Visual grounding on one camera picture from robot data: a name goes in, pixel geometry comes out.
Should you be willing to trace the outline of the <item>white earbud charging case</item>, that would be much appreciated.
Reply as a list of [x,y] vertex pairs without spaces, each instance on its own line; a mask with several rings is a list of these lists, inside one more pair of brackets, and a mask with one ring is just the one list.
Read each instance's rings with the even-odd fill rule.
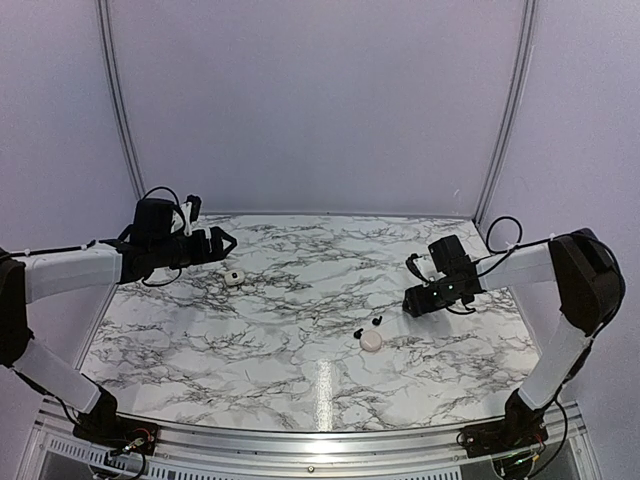
[[224,282],[229,287],[241,285],[244,281],[245,274],[240,270],[230,270],[224,273]]

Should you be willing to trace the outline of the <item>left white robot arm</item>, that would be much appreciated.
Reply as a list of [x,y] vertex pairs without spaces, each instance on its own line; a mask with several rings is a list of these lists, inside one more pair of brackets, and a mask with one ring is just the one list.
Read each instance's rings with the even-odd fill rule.
[[36,337],[30,306],[93,288],[148,282],[159,270],[184,271],[225,260],[238,241],[219,226],[197,227],[200,199],[138,201],[131,223],[114,238],[77,246],[1,253],[1,365],[44,395],[88,416],[106,445],[125,438],[113,395]]

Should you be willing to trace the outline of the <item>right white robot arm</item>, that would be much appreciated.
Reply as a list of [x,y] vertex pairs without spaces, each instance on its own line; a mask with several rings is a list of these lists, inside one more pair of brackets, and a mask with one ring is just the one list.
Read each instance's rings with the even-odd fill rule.
[[506,448],[534,431],[531,415],[544,411],[575,376],[599,333],[617,315],[626,294],[619,262],[589,228],[516,244],[500,253],[472,259],[456,235],[428,247],[436,274],[404,293],[404,312],[419,318],[468,304],[482,294],[546,285],[555,290],[557,320],[539,360],[515,391],[495,430]]

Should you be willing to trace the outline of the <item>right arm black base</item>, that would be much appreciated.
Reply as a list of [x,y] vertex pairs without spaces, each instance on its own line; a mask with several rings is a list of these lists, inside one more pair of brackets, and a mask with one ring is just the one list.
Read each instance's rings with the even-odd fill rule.
[[456,442],[469,458],[505,453],[539,444],[548,439],[544,414],[551,401],[531,409],[516,389],[505,403],[504,417],[463,427]]

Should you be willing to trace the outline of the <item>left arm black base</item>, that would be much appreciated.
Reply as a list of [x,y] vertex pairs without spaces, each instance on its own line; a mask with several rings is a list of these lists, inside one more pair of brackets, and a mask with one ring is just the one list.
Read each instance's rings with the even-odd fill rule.
[[102,387],[100,396],[87,414],[78,413],[73,435],[76,438],[124,452],[127,446],[144,455],[156,448],[159,426],[156,423],[123,417],[117,412],[116,398]]

